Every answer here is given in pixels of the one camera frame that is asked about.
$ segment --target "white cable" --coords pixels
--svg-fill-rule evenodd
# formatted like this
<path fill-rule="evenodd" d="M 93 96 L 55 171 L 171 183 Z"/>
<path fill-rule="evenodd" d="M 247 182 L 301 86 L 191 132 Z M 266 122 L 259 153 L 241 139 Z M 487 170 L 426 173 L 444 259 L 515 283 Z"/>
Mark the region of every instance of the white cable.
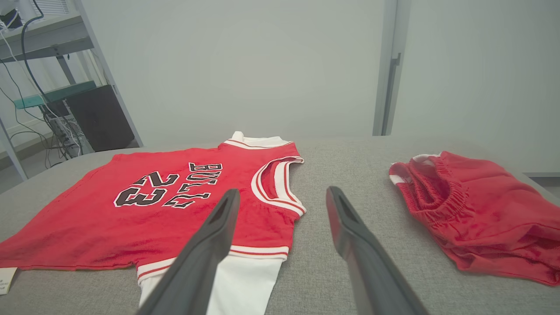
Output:
<path fill-rule="evenodd" d="M 60 116 L 56 115 L 56 114 L 51 110 L 50 107 L 48 107 L 48 106 L 45 106 L 45 107 L 49 110 L 49 112 L 52 113 L 52 115 L 54 115 L 55 117 L 60 117 Z M 76 144 L 76 145 L 78 146 L 78 156 L 80 156 L 80 153 L 82 152 L 82 148 L 81 148 L 80 145 L 78 144 L 78 141 L 76 141 L 76 139 L 74 139 L 74 135 L 73 135 L 73 133 L 72 133 L 71 128 L 69 129 L 69 128 L 66 127 L 63 123 L 60 123 L 60 125 L 62 126 L 62 128 L 66 129 L 66 131 L 70 134 L 70 138 L 72 138 L 72 141 L 74 141 L 74 144 Z"/>
<path fill-rule="evenodd" d="M 53 113 L 53 111 L 46 105 L 46 100 L 43 98 L 43 96 L 42 96 L 41 92 L 39 91 L 39 89 L 37 88 L 37 86 L 32 82 L 31 78 L 29 77 L 27 71 L 25 71 L 24 67 L 21 65 L 20 61 L 18 61 L 16 59 L 16 56 L 13 55 L 12 47 L 10 46 L 10 44 L 8 43 L 6 38 L 4 37 L 3 32 L 6 31 L 10 25 L 12 25 L 12 23 L 16 20 L 16 17 L 18 16 L 18 14 L 19 13 L 14 15 L 12 21 L 10 21 L 10 23 L 8 23 L 8 25 L 6 27 L 3 27 L 3 28 L 0 29 L 0 36 L 2 37 L 2 39 L 4 40 L 6 45 L 8 46 L 8 49 L 10 50 L 10 55 L 12 56 L 13 60 L 20 66 L 21 70 L 24 72 L 25 77 L 27 78 L 27 80 L 29 81 L 31 86 L 35 89 L 35 91 L 37 92 L 37 95 L 41 98 L 41 100 L 43 100 L 43 104 L 45 104 L 45 107 L 52 113 L 52 115 L 54 115 L 55 117 L 59 117 L 55 113 Z M 72 138 L 72 141 L 74 141 L 74 144 L 76 144 L 78 146 L 78 156 L 80 156 L 80 153 L 82 152 L 82 148 L 80 147 L 80 145 L 78 145 L 78 142 L 76 141 L 76 139 L 74 139 L 74 135 L 73 135 L 73 132 L 72 132 L 71 128 L 66 127 L 63 123 L 61 123 L 60 125 L 62 126 L 62 128 L 64 128 L 70 134 L 70 137 Z"/>
<path fill-rule="evenodd" d="M 4 31 L 6 30 L 6 28 L 1 29 L 0 30 L 0 36 L 2 36 L 2 39 L 4 40 L 4 42 L 6 42 L 6 45 L 8 46 L 8 49 L 10 50 L 10 55 L 12 55 L 13 60 L 16 61 L 16 63 L 20 66 L 21 70 L 24 72 L 25 78 L 29 81 L 29 83 L 31 84 L 31 86 L 35 89 L 35 91 L 37 92 L 37 95 L 41 98 L 41 100 L 43 100 L 43 104 L 46 105 L 46 101 L 43 98 L 43 96 L 41 95 L 41 92 L 39 91 L 39 89 L 37 88 L 37 86 L 33 83 L 33 81 L 31 80 L 31 78 L 29 77 L 27 71 L 25 71 L 24 67 L 21 65 L 20 61 L 18 61 L 16 59 L 16 57 L 13 55 L 12 52 L 12 47 L 10 47 L 10 44 L 8 43 L 8 41 L 6 40 L 6 38 L 4 37 Z"/>

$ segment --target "clothing tag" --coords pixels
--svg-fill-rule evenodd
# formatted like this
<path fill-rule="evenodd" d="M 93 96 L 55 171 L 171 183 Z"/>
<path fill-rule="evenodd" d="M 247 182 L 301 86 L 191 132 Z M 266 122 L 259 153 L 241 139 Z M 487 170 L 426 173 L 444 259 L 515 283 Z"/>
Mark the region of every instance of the clothing tag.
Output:
<path fill-rule="evenodd" d="M 0 268 L 0 295 L 8 294 L 10 283 L 16 270 L 16 267 Z"/>

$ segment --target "red basketball jersey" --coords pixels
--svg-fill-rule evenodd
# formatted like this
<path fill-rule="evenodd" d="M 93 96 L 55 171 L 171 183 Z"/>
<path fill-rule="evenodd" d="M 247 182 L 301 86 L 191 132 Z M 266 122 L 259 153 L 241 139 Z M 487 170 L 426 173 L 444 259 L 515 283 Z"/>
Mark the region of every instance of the red basketball jersey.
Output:
<path fill-rule="evenodd" d="M 223 194 L 240 191 L 230 254 L 286 259 L 305 208 L 290 192 L 293 142 L 236 132 L 214 149 L 115 155 L 0 243 L 0 267 L 161 274 Z"/>

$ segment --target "gray fabric surface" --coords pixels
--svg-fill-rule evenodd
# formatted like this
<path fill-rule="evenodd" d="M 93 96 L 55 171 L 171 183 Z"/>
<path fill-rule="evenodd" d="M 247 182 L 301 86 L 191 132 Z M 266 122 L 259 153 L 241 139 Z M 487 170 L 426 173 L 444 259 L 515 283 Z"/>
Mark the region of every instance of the gray fabric surface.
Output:
<path fill-rule="evenodd" d="M 344 190 L 432 315 L 560 313 L 560 288 L 458 271 L 408 214 L 388 178 L 393 162 L 447 150 L 500 163 L 560 205 L 506 161 L 477 146 L 444 138 L 331 138 L 301 140 L 296 145 L 305 163 L 291 167 L 291 187 L 308 212 L 296 224 L 293 251 L 280 270 L 267 314 L 356 314 L 346 263 L 336 253 L 330 235 L 325 190 L 331 185 Z M 0 241 L 18 232 L 48 202 L 114 154 L 186 147 L 89 154 L 33 177 L 0 195 Z M 18 271 L 10 293 L 0 296 L 0 314 L 134 314 L 139 296 L 134 268 Z"/>

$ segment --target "black cable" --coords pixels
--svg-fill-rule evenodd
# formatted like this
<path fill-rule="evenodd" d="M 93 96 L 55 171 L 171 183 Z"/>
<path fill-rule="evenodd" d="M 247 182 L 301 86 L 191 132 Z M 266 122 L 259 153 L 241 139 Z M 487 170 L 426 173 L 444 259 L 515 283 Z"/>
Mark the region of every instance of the black cable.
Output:
<path fill-rule="evenodd" d="M 28 131 L 28 132 L 33 132 L 33 133 L 36 133 L 37 135 L 39 135 L 39 139 L 41 140 L 41 143 L 43 143 L 43 139 L 44 139 L 45 142 L 46 142 L 46 144 L 48 145 L 48 144 L 49 144 L 49 141 L 45 138 L 45 136 L 43 136 L 43 135 L 40 134 L 39 132 L 36 132 L 35 130 L 29 128 L 28 126 L 26 126 L 26 125 L 20 123 L 20 121 L 17 119 L 17 107 L 16 107 L 16 103 L 13 102 L 13 100 L 4 92 L 4 90 L 2 90 L 1 87 L 0 87 L 0 91 L 2 92 L 2 94 L 4 94 L 5 97 L 8 98 L 8 100 L 10 100 L 10 101 L 13 103 L 14 115 L 16 116 L 16 122 L 17 122 L 18 124 L 22 125 L 23 127 L 29 129 L 30 131 Z"/>
<path fill-rule="evenodd" d="M 3 61 L 2 59 L 0 59 L 0 62 L 2 62 L 2 64 L 4 65 L 4 68 L 6 68 L 6 71 L 8 72 L 8 75 L 10 76 L 10 79 L 12 79 L 13 84 L 16 85 L 17 92 L 20 94 L 20 97 L 21 97 L 21 103 L 22 103 L 23 106 L 24 106 L 24 111 L 25 111 L 28 115 L 32 116 L 33 118 L 38 119 L 38 120 L 44 122 L 44 120 L 40 119 L 39 117 L 34 116 L 33 114 L 31 114 L 30 112 L 27 111 L 27 107 L 25 107 L 25 103 L 24 103 L 24 97 L 21 95 L 20 86 L 16 83 L 16 80 L 13 79 L 12 74 L 11 74 L 10 71 L 8 70 L 8 66 L 4 63 L 4 61 Z"/>
<path fill-rule="evenodd" d="M 35 79 L 35 76 L 31 72 L 31 69 L 29 68 L 29 63 L 27 62 L 27 56 L 25 55 L 25 30 L 27 29 L 27 27 L 29 26 L 29 24 L 31 22 L 45 17 L 41 8 L 39 7 L 39 5 L 37 5 L 37 1 L 33 0 L 33 3 L 35 4 L 35 7 L 37 8 L 37 10 L 41 14 L 41 16 L 36 16 L 36 17 L 30 19 L 29 21 L 25 22 L 23 28 L 21 29 L 21 54 L 24 57 L 25 67 L 27 68 L 27 71 L 29 72 L 29 75 L 31 76 L 31 79 L 33 80 L 33 82 L 37 86 L 37 89 L 39 90 L 39 92 L 41 92 L 41 94 L 43 95 L 43 98 L 45 99 L 45 102 L 47 103 L 47 104 L 45 104 L 45 106 L 48 106 L 48 103 L 51 103 L 51 102 L 50 102 L 49 98 L 47 97 L 47 95 L 45 94 L 45 92 L 43 92 L 43 90 L 39 86 L 39 83 L 37 83 L 37 80 Z M 64 120 L 64 122 L 66 122 L 66 124 L 68 125 L 68 129 L 69 129 L 70 133 L 72 133 L 72 131 L 73 131 L 72 125 L 70 125 L 69 121 L 66 119 L 65 116 L 62 115 L 60 117 Z M 80 137 L 78 137 L 77 133 L 76 133 L 76 140 L 78 142 L 78 144 L 77 144 L 78 147 L 80 147 L 80 152 L 82 152 L 82 154 L 83 154 L 82 142 L 80 141 Z"/>

